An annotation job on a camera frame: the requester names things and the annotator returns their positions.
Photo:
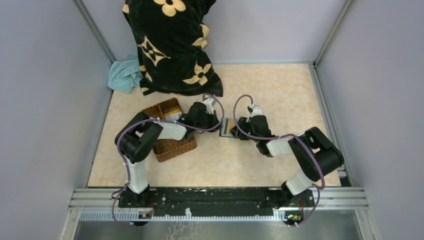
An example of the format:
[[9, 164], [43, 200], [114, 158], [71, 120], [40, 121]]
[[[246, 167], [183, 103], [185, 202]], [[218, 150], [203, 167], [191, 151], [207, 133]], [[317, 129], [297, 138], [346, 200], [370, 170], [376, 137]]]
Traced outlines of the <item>brown woven divided basket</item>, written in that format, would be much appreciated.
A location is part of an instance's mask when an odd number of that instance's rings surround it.
[[[181, 109], [184, 113], [177, 98], [173, 97], [157, 103], [153, 106], [144, 108], [141, 112], [151, 118], [165, 120], [164, 113], [174, 109]], [[163, 127], [157, 142], [153, 146], [153, 153], [158, 162], [162, 163], [194, 150], [197, 147], [196, 139], [192, 136], [183, 139], [185, 130], [177, 124], [160, 123]]]

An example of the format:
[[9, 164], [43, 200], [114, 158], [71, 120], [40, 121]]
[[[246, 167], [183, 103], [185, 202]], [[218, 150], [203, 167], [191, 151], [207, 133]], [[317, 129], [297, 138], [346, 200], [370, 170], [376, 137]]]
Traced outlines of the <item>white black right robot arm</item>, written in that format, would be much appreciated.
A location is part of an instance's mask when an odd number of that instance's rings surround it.
[[315, 182], [344, 164], [339, 149], [315, 126], [297, 137], [277, 137], [271, 133], [267, 118], [258, 115], [241, 117], [229, 132], [236, 139], [254, 141], [266, 157], [295, 156], [300, 170], [281, 185], [282, 199], [286, 202], [300, 198]]

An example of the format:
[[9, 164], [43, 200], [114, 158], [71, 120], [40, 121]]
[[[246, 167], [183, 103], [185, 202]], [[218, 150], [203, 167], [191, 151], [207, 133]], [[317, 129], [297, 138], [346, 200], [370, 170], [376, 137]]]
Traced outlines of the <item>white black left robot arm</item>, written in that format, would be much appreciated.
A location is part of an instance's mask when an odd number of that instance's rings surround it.
[[215, 104], [216, 100], [211, 97], [196, 101], [188, 113], [174, 120], [161, 120], [140, 112], [117, 134], [114, 143], [127, 172], [125, 188], [136, 199], [149, 188], [145, 158], [157, 141], [186, 142], [194, 139], [197, 132], [217, 131], [221, 121], [214, 109]]

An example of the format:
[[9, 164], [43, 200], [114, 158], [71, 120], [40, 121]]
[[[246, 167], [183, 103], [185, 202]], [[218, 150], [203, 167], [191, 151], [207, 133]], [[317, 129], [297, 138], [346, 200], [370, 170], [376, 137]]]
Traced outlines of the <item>white magnetic stripe card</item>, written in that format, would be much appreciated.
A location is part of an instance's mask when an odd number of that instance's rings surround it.
[[167, 121], [177, 121], [182, 116], [182, 114], [183, 114], [182, 110], [180, 108], [176, 108], [168, 112], [165, 112], [163, 116], [165, 120]]

